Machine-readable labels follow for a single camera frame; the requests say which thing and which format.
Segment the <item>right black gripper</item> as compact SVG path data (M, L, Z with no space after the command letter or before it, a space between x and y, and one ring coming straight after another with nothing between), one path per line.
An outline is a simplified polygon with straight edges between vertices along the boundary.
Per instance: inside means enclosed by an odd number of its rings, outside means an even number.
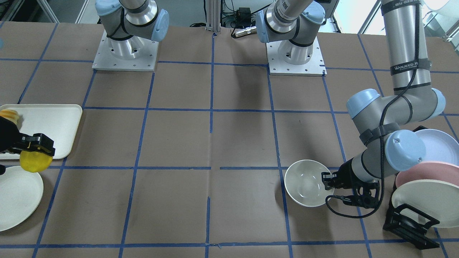
M54 157L54 141L43 133L27 135L20 133L16 124L0 117L0 152L20 154L23 151L38 152Z

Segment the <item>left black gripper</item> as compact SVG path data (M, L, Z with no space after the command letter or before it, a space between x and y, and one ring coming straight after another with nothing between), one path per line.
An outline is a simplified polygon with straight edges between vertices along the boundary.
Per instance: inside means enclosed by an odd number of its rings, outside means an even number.
M335 172L322 172L321 180L325 190L331 189L351 189L355 196L380 196L380 183L377 180L363 181L358 178L356 172L362 168L361 163L353 165L354 160L350 159L343 163Z

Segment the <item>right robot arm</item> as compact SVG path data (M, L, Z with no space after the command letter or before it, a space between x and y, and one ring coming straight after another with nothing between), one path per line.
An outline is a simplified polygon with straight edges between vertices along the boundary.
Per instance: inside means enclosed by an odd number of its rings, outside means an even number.
M154 0L96 0L93 9L101 24L45 26L31 59L1 59L1 93L19 95L5 97L1 109L18 112L20 133L52 139L54 160L71 153L86 108L115 110L91 100L103 83L122 93L140 83L148 92L169 28L169 14Z

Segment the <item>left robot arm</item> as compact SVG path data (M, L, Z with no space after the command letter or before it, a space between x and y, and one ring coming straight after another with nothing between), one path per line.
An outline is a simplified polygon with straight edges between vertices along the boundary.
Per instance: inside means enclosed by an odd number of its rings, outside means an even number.
M422 4L422 0L382 1L394 94L381 97L376 90L367 89L349 98L346 108L366 149L337 172L323 173L327 190L383 182L425 158L426 147L420 138L400 129L438 116L446 105L443 94L431 87Z

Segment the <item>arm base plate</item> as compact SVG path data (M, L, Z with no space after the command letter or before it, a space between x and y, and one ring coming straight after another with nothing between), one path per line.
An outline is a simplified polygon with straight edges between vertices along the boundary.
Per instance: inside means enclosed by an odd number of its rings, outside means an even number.
M116 41L108 38L104 31L92 68L98 71L154 72L158 48L158 42L137 36Z
M327 70L318 38L300 47L288 40L266 43L269 73L279 76L325 76Z

